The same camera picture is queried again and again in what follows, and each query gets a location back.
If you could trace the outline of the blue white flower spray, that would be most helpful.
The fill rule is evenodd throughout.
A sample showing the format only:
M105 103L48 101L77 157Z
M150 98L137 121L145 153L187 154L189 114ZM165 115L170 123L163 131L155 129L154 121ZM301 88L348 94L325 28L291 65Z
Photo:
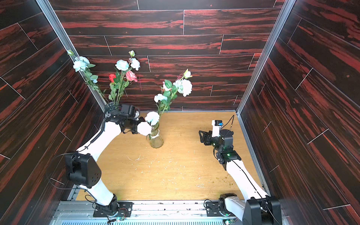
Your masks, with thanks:
M177 97L182 95L186 97L191 94L193 85L189 78L191 78L191 72L187 69L176 81L164 80L161 88L161 93L154 97L154 101L157 104L157 113L159 117L163 113L167 112L171 108L171 104Z

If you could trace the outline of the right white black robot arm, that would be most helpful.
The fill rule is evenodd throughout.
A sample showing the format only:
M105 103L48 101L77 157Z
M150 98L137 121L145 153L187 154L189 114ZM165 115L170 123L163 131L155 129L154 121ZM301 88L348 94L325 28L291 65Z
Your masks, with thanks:
M218 200L223 216L234 215L244 225L281 225L280 202L266 193L252 178L238 153L233 149L233 132L199 131L200 142L211 145L218 162L239 187L244 201L234 193L222 194Z

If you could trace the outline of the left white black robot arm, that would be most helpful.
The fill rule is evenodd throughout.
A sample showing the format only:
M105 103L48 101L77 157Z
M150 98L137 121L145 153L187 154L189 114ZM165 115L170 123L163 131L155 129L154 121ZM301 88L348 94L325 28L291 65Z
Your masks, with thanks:
M144 121L140 110L133 105L108 104L100 130L75 152L65 155L67 179L87 190L96 204L113 210L117 198L101 180L102 172L97 160L114 138L121 133L137 134L138 124Z

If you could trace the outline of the clear glass vase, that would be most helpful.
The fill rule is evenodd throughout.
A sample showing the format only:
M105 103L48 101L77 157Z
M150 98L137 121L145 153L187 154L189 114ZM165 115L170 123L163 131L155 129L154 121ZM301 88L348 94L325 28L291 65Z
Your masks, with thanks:
M152 148L160 148L164 144L164 140L160 135L159 122L151 127L151 133L149 134L150 145Z

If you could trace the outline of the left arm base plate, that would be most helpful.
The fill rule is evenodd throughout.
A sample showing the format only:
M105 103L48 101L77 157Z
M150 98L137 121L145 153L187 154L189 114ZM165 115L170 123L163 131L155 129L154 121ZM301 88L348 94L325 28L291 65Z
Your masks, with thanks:
M95 204L94 218L115 218L131 216L133 202L112 202L109 206L103 206L98 203Z

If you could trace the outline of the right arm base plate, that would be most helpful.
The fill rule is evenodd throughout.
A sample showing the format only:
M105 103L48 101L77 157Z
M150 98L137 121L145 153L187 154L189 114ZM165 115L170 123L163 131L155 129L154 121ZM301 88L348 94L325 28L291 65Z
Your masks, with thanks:
M203 203L207 217L236 217L233 213L220 211L218 201L206 199Z

